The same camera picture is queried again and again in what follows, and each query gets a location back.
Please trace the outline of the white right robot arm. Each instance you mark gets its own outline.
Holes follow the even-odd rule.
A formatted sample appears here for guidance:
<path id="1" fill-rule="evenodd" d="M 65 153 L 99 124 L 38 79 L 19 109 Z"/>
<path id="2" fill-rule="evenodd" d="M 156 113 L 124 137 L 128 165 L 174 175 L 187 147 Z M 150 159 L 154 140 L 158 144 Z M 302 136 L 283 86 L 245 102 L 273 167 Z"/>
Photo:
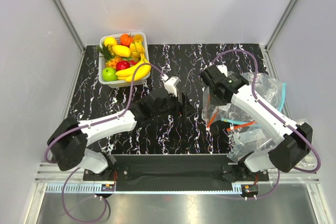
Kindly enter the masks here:
<path id="1" fill-rule="evenodd" d="M 220 67 L 212 65 L 200 73 L 208 87 L 211 105 L 233 104 L 259 124 L 273 140 L 273 146 L 262 151 L 249 151 L 238 167 L 239 176 L 250 180 L 257 172 L 276 168 L 290 172 L 310 152 L 312 127 L 298 124 L 286 117 L 257 92 L 248 80 L 238 73 L 225 75 Z"/>

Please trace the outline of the clear bag orange zipper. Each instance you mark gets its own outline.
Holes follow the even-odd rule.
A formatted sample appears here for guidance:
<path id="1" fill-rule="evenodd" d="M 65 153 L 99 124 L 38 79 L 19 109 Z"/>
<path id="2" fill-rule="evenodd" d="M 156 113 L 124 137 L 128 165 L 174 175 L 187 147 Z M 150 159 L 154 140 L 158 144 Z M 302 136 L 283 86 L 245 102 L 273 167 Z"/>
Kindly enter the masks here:
<path id="1" fill-rule="evenodd" d="M 211 101 L 209 88 L 205 88 L 203 92 L 202 118 L 205 121 L 206 127 L 210 128 L 210 126 L 216 121 L 239 124 L 239 121 L 234 120 L 233 116 L 230 114 L 229 109 L 231 106 L 231 104 L 215 105 Z"/>

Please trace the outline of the yellow banana bunch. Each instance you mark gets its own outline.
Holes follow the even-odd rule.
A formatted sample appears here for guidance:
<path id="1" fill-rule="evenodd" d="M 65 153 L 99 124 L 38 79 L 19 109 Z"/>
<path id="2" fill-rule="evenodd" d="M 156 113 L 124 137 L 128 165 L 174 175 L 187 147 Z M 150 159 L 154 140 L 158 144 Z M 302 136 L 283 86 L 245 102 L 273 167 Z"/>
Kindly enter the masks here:
<path id="1" fill-rule="evenodd" d="M 115 74 L 118 80 L 124 80 L 126 82 L 138 81 L 144 78 L 151 71 L 151 65 L 147 60 L 145 54 L 141 55 L 140 61 L 128 69 L 117 71 Z"/>

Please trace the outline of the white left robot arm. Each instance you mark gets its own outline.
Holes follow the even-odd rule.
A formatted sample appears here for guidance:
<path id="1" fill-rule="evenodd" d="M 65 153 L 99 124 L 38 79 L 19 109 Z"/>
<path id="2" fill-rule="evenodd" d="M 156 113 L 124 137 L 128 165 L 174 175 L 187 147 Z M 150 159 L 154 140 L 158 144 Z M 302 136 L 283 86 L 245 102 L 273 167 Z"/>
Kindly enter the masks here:
<path id="1" fill-rule="evenodd" d="M 47 141 L 45 154 L 52 154 L 50 163 L 56 163 L 61 171 L 83 168 L 107 180 L 113 175 L 116 160 L 88 149 L 89 145 L 108 136 L 133 131 L 157 116 L 171 115 L 184 120 L 195 112 L 184 92 L 159 88 L 112 115 L 81 122 L 64 119 Z"/>

